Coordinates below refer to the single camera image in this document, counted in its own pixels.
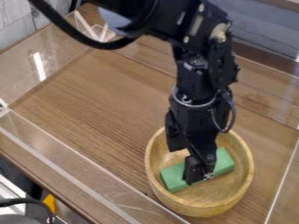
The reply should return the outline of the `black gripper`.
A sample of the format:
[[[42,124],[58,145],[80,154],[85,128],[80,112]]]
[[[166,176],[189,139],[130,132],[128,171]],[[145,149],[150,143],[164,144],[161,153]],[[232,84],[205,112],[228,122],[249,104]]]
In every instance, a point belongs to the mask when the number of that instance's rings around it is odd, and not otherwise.
[[[202,164],[216,163],[216,137],[226,133],[236,120],[236,107],[229,90],[218,91],[202,104],[182,101],[172,92],[164,117],[168,151],[186,149],[181,179],[188,185],[212,179],[214,172]]]

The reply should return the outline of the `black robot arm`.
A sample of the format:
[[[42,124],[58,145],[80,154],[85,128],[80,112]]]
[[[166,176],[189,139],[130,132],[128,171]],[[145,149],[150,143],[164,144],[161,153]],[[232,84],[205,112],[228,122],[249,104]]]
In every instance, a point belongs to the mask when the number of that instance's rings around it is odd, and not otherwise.
[[[149,35],[170,44],[176,83],[164,131],[169,151],[185,149],[181,179],[190,185],[214,175],[216,138],[236,121],[230,84],[238,65],[232,52],[230,21],[209,0],[88,0],[118,36],[101,42],[82,34],[45,0],[28,0],[81,44],[100,50],[128,46]]]

